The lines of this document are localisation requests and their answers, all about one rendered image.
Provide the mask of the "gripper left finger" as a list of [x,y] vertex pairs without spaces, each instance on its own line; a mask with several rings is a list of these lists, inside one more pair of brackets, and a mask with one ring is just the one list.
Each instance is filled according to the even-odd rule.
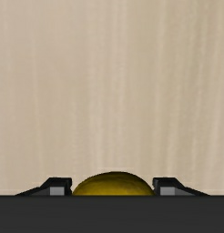
[[50,177],[40,187],[19,193],[21,197],[30,196],[71,196],[71,177]]

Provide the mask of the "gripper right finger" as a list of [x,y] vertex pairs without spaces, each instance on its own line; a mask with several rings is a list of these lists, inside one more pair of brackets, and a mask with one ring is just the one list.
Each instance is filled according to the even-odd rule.
[[152,185],[157,196],[206,196],[206,193],[185,187],[175,177],[154,177]]

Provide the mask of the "yellow lemon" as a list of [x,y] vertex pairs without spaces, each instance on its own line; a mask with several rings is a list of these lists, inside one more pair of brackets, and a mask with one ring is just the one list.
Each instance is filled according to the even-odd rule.
[[73,196],[154,196],[150,185],[128,172],[107,172],[82,181]]

